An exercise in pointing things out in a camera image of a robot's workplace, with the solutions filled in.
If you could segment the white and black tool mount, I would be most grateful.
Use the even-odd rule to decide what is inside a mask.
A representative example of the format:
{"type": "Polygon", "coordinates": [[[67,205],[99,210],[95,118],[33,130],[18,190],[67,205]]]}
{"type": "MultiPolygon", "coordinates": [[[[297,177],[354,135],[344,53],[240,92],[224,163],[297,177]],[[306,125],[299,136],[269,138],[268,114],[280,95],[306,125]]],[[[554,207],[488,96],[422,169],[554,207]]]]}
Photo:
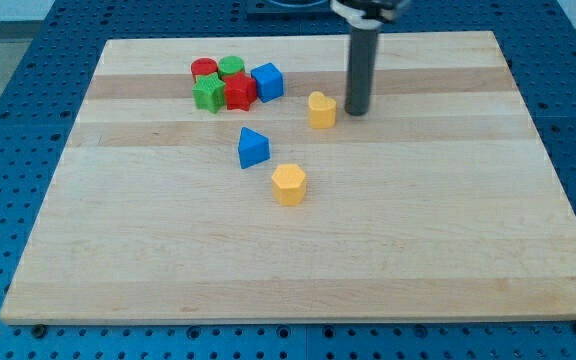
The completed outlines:
{"type": "Polygon", "coordinates": [[[394,23],[411,0],[330,0],[331,10],[352,27],[380,27],[394,23]]]}

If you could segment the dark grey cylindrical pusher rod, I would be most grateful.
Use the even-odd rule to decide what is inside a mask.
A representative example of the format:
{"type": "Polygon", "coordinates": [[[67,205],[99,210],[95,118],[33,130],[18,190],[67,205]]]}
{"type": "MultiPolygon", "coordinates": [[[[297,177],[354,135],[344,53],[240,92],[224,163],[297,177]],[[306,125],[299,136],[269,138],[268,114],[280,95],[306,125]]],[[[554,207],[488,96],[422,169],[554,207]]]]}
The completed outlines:
{"type": "Polygon", "coordinates": [[[381,25],[371,29],[351,27],[344,105],[351,116],[369,111],[380,32],[381,25]]]}

